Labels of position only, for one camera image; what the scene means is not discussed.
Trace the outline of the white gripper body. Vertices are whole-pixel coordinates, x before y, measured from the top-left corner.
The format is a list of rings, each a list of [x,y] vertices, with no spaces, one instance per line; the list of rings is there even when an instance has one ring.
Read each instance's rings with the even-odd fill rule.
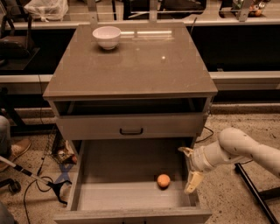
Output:
[[[207,157],[204,153],[204,147],[199,147],[192,151],[191,155],[192,168],[197,172],[210,172],[214,167],[208,162]]]

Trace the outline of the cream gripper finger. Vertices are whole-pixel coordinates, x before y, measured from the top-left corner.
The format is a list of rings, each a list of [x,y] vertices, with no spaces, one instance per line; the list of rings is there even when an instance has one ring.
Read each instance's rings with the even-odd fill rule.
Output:
[[[193,193],[196,188],[200,185],[204,178],[204,174],[200,171],[189,171],[187,183],[185,185],[185,194]]]
[[[178,151],[183,152],[188,158],[193,155],[193,149],[188,147],[179,147]]]

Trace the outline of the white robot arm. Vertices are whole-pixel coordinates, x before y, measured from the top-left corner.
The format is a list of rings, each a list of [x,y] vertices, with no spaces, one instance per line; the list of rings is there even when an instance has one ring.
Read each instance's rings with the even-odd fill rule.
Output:
[[[237,163],[244,158],[252,159],[261,167],[280,177],[280,150],[258,143],[236,128],[226,128],[215,142],[195,150],[179,147],[189,160],[188,179],[184,192],[193,193],[204,175],[219,165]]]

